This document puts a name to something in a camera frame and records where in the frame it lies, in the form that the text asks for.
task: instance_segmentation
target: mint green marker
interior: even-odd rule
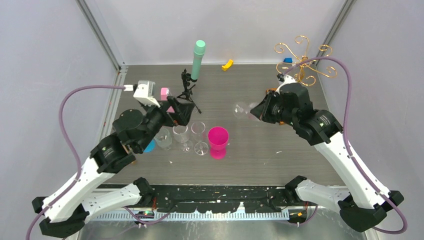
[[[206,43],[202,40],[197,40],[194,46],[193,66],[191,68],[191,80],[196,82],[199,78],[200,66],[202,64],[203,55],[205,55]]]

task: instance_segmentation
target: pink cup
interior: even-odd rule
[[[212,127],[207,134],[210,144],[210,156],[214,159],[223,159],[227,154],[227,143],[230,135],[228,131],[221,127]]]
[[[160,100],[166,101],[168,96],[172,96],[170,89],[168,87],[162,87],[160,89]],[[172,108],[172,106],[170,106],[166,111],[168,113],[174,113],[174,109]]]

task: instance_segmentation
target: glass base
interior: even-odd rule
[[[236,102],[233,106],[232,113],[238,119],[246,118],[248,106],[244,102]]]
[[[193,142],[188,140],[186,142],[178,143],[178,148],[184,153],[188,153],[193,149]]]
[[[194,145],[194,152],[197,155],[203,156],[208,153],[208,150],[209,150],[209,146],[204,141],[198,142],[196,143],[196,145]]]
[[[168,151],[168,150],[170,150],[172,147],[171,147],[171,145],[169,145],[169,146],[166,146],[166,147],[161,147],[163,150],[165,150],[165,151]]]

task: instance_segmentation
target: clear plastic glass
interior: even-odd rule
[[[159,132],[154,136],[154,140],[157,145],[164,150],[171,149],[172,137],[171,133],[168,129],[162,127]]]
[[[259,103],[252,102],[249,105],[247,105],[244,102],[236,102],[234,104],[232,111],[234,116],[238,119],[250,119],[250,120],[259,122],[260,120],[251,114],[251,110],[254,107],[256,107],[258,104]]]
[[[232,113],[236,118],[244,119],[247,115],[248,105],[244,102],[236,102],[232,110]]]
[[[178,148],[188,153],[193,149],[193,143],[190,141],[190,131],[188,126],[174,126],[172,127],[173,136],[178,142]]]
[[[188,126],[173,126],[172,131],[175,140],[179,143],[185,143],[190,139],[190,132]]]
[[[201,121],[195,121],[191,124],[191,135],[196,142],[202,142],[205,139],[206,126]]]
[[[208,151],[209,151],[209,146],[206,142],[201,141],[201,142],[196,143],[196,145],[194,145],[194,152],[197,155],[203,156],[203,155],[207,154]]]

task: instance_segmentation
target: white wall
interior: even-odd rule
[[[0,239],[22,240],[36,216],[32,199],[50,195],[76,172],[59,129],[60,102],[77,87],[112,84],[116,73],[74,0],[2,1],[0,66]],[[110,92],[77,94],[64,119],[85,159]],[[41,236],[38,224],[31,236],[53,239]]]
[[[276,63],[283,59],[274,52],[277,43],[304,53],[298,35],[310,38],[315,56],[344,0],[88,2],[115,55],[127,65],[149,65],[191,63],[198,39],[206,42],[204,63]]]
[[[349,139],[363,161],[391,190],[405,197],[400,209],[409,229],[402,236],[422,239],[424,209],[424,2],[357,1],[331,46],[353,77]],[[328,62],[320,62],[325,71]],[[342,119],[346,78],[322,79],[329,109]],[[391,211],[381,227],[401,228]]]

